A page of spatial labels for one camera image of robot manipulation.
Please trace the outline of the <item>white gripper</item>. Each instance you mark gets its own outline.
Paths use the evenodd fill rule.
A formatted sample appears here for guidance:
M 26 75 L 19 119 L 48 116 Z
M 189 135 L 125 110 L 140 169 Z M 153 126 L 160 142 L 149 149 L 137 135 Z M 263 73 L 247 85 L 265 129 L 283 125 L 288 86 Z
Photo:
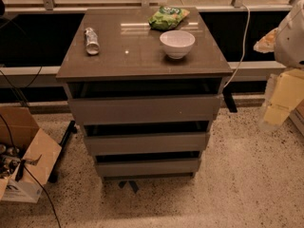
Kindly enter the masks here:
M 275 60 L 285 67 L 304 67 L 304 0 L 299 0 L 274 28 L 254 45 L 260 53 L 275 52 Z M 290 69 L 271 74 L 266 85 L 258 126 L 264 131 L 279 129 L 304 100 L 304 71 Z

